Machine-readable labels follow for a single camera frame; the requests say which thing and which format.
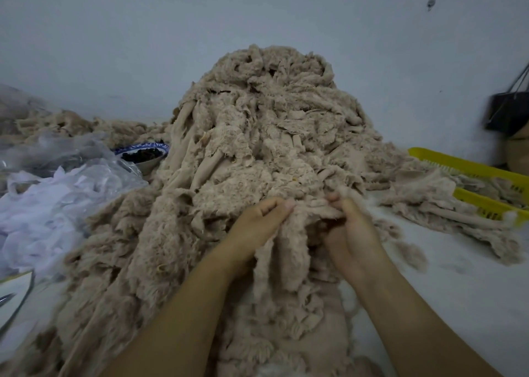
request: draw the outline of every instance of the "fingernail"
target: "fingernail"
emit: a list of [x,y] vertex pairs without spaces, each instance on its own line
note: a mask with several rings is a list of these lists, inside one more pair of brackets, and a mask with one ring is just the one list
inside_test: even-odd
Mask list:
[[296,206],[296,200],[294,200],[294,199],[288,199],[288,200],[286,200],[286,201],[283,203],[283,206],[284,206],[287,210],[292,210],[292,209]]

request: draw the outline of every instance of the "forearm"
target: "forearm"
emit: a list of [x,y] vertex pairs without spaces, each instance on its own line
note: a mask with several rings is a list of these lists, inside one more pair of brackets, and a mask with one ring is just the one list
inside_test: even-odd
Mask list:
[[388,257],[382,267],[346,279],[401,377],[500,376],[433,312]]
[[202,376],[231,280],[214,250],[102,376]]

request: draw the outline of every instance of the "white fabric scrap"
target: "white fabric scrap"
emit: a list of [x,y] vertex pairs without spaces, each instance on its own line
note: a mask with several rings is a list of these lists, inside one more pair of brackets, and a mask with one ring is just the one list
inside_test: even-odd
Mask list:
[[[35,183],[18,193],[20,183]],[[119,194],[147,185],[141,178],[105,159],[53,177],[21,171],[7,180],[0,198],[0,234],[6,235],[1,257],[18,272],[33,269],[36,278],[52,271],[82,242],[83,220]]]

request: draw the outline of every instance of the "dark food in bowl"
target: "dark food in bowl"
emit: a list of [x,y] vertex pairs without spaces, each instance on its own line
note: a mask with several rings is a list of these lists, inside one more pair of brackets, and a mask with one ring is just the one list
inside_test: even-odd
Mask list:
[[163,152],[157,148],[141,148],[135,153],[123,153],[121,158],[134,164],[144,163],[161,157]]

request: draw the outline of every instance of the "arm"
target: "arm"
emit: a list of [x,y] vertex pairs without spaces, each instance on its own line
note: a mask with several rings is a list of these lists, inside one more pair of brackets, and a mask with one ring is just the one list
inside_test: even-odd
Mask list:
[[226,239],[101,376],[203,376],[228,287],[293,207],[292,201],[273,198],[246,209]]
[[415,292],[356,204],[335,194],[328,199],[346,215],[324,236],[329,255],[367,310],[399,376],[501,377]]

